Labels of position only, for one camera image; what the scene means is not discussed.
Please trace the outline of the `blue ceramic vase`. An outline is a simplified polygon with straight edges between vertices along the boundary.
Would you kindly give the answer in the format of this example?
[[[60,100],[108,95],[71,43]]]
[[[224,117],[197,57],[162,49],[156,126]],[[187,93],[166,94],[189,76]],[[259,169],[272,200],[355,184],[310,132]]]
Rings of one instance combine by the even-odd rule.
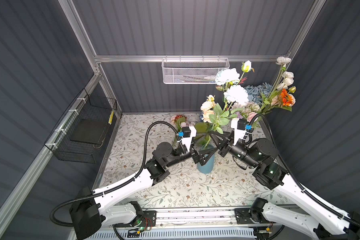
[[[209,149],[212,149],[212,148],[214,148],[214,146],[208,144],[206,147],[203,146],[203,147],[200,149],[199,152],[201,152],[201,151],[203,151],[203,150],[209,150]],[[197,163],[197,168],[198,168],[198,170],[199,170],[201,173],[203,173],[203,174],[209,174],[209,173],[212,172],[212,170],[213,170],[213,168],[214,168],[214,163],[215,163],[215,154],[213,154],[213,155],[210,157],[210,159],[206,162],[205,165],[202,166],[200,163]]]

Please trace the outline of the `blue rose bouquet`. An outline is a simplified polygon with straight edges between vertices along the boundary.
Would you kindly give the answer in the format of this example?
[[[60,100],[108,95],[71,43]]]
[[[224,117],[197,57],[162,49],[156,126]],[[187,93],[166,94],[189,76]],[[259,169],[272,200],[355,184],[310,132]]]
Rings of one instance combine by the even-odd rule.
[[[272,90],[272,85],[269,83],[262,83],[258,86],[246,86],[245,90],[248,93],[249,101],[261,106],[263,102],[262,95],[267,96]]]

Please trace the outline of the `pale blue white flower stem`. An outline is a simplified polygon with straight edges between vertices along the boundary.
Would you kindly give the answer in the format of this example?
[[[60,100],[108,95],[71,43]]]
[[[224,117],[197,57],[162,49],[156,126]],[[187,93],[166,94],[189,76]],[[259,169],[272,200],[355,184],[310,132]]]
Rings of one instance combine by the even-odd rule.
[[[241,84],[247,79],[244,74],[253,71],[252,62],[242,63],[242,73],[237,69],[226,69],[216,75],[216,88],[223,93],[223,106],[215,100],[214,115],[210,115],[210,120],[217,126],[216,131],[223,133],[223,126],[228,125],[236,114],[231,113],[234,103],[246,105],[249,102],[248,93]]]

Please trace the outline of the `peach rose stem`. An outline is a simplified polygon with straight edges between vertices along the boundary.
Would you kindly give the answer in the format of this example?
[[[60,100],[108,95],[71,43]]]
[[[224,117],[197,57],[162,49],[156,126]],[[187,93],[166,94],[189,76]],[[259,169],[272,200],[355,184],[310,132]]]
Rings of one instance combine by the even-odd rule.
[[[276,90],[275,94],[272,94],[271,106],[281,107],[292,107],[296,103],[296,99],[293,94],[296,91],[296,87],[293,86],[289,89]]]

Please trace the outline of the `orange gerbera flower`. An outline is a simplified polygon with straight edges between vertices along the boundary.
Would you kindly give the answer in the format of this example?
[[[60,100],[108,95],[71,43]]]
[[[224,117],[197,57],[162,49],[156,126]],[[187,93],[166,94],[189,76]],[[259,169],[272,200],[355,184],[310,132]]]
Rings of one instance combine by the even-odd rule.
[[[292,111],[292,107],[296,103],[295,97],[290,94],[286,89],[282,89],[281,93],[278,95],[278,106],[281,109]]]

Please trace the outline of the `white ranunculus stem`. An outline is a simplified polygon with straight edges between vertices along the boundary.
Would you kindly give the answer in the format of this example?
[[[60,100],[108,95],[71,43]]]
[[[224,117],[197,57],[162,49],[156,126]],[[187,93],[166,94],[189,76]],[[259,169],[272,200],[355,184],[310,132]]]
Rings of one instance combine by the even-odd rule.
[[[279,108],[277,106],[271,106],[272,94],[276,93],[276,90],[281,90],[283,88],[289,89],[294,83],[294,73],[287,71],[287,66],[291,62],[291,59],[288,57],[278,57],[276,64],[280,67],[276,80],[272,85],[271,92],[265,96],[262,95],[262,105],[260,113],[267,114],[270,113],[272,109]]]

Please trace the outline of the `cream rose stem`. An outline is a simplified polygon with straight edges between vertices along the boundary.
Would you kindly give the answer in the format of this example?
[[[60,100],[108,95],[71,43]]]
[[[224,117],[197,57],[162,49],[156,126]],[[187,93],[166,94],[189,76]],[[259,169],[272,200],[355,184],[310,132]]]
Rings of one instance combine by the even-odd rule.
[[[215,96],[213,95],[208,95],[207,100],[201,105],[201,111],[203,112],[202,121],[207,124],[207,128],[211,131],[216,131],[217,128],[210,120],[210,115],[214,115],[215,105]]]

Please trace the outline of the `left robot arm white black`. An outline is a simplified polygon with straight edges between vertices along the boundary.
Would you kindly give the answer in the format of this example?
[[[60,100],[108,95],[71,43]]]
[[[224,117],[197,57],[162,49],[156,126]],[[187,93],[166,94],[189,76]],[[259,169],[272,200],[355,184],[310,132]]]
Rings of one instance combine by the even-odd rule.
[[[96,190],[89,187],[81,189],[76,196],[79,201],[73,203],[69,210],[77,239],[84,240],[106,225],[138,225],[143,218],[143,210],[137,202],[123,205],[119,210],[113,211],[112,207],[132,194],[162,182],[170,175],[169,166],[189,158],[195,158],[198,163],[206,163],[216,151],[217,148],[200,152],[194,148],[190,151],[183,147],[173,149],[170,143],[160,143],[139,176],[124,178]]]

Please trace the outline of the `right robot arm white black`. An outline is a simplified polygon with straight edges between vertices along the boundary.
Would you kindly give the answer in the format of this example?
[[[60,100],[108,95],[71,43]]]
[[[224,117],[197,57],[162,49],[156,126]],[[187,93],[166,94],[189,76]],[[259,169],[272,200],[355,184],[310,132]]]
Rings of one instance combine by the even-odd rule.
[[[253,168],[254,178],[264,187],[293,201],[304,214],[297,213],[269,201],[257,198],[250,208],[252,221],[262,220],[282,224],[315,240],[358,240],[360,215],[347,213],[297,183],[292,175],[275,162],[279,154],[266,138],[257,139],[248,147],[235,142],[235,134],[210,133],[221,156],[232,155]]]

